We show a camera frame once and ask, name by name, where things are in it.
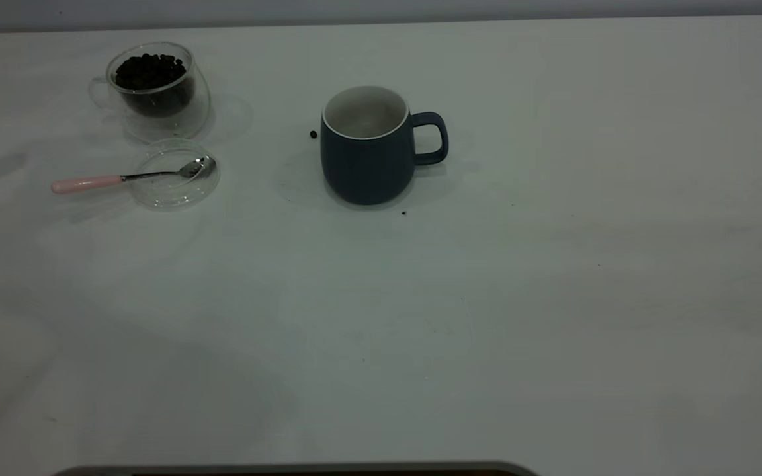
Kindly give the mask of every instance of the double-walled glass cup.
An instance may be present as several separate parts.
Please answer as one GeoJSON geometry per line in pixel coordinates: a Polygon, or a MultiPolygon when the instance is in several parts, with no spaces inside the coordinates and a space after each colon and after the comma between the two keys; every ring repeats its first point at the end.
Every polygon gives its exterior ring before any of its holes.
{"type": "Polygon", "coordinates": [[[108,64],[103,77],[90,82],[88,93],[99,108],[119,115],[127,132],[148,142],[192,138],[202,129],[211,108],[208,84],[193,53],[170,42],[146,43],[121,52],[108,64]],[[184,75],[157,88],[128,89],[118,85],[119,66],[144,54],[170,55],[181,60],[184,75]]]}

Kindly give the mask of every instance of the wall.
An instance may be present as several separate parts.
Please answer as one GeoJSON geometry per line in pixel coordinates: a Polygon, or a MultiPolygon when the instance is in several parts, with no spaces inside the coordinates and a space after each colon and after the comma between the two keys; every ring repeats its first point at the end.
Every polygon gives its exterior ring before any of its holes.
{"type": "Polygon", "coordinates": [[[0,0],[0,31],[762,13],[762,0],[0,0]]]}

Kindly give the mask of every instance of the white table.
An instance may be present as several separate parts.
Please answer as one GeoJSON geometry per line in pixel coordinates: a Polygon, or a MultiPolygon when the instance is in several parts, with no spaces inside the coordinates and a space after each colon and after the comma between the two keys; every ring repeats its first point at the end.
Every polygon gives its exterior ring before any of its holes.
{"type": "Polygon", "coordinates": [[[447,460],[762,474],[762,17],[0,34],[0,475],[447,460]],[[52,195],[139,159],[85,89],[148,40],[220,186],[52,195]],[[451,141],[370,209],[308,136],[358,84],[451,141]]]}

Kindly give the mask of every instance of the spoon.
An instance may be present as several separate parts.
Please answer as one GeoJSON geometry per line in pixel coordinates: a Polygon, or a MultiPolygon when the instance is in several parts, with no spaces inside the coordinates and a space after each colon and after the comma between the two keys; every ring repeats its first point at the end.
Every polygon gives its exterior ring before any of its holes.
{"type": "Polygon", "coordinates": [[[188,162],[184,167],[175,172],[150,172],[148,174],[134,175],[102,175],[100,177],[71,178],[69,180],[58,180],[52,183],[52,192],[63,195],[64,193],[82,192],[83,190],[93,190],[107,186],[115,186],[131,180],[145,179],[148,177],[157,177],[158,175],[178,175],[182,178],[193,178],[199,172],[208,171],[214,168],[216,161],[211,157],[200,157],[192,162],[188,162]]]}

